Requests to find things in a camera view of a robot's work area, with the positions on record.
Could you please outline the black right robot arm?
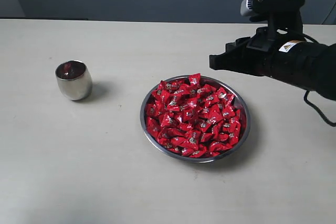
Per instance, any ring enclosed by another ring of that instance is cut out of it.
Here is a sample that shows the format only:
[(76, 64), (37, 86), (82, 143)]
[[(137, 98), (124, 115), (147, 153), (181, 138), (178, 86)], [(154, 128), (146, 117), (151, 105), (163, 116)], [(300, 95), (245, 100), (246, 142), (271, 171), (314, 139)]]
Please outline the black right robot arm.
[(259, 27), (254, 36), (236, 39), (225, 45), (224, 53), (210, 55), (209, 67), (270, 77), (335, 100), (335, 45), (308, 42), (293, 31), (269, 39), (268, 27)]

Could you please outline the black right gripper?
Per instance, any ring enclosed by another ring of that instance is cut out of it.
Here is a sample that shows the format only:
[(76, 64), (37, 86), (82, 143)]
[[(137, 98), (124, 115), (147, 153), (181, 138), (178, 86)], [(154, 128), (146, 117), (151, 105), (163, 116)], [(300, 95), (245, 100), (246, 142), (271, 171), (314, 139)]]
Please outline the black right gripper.
[(213, 70), (234, 71), (253, 76), (278, 76), (274, 65), (278, 32), (271, 28), (257, 28), (252, 37), (238, 38), (225, 45), (225, 53), (209, 55)]

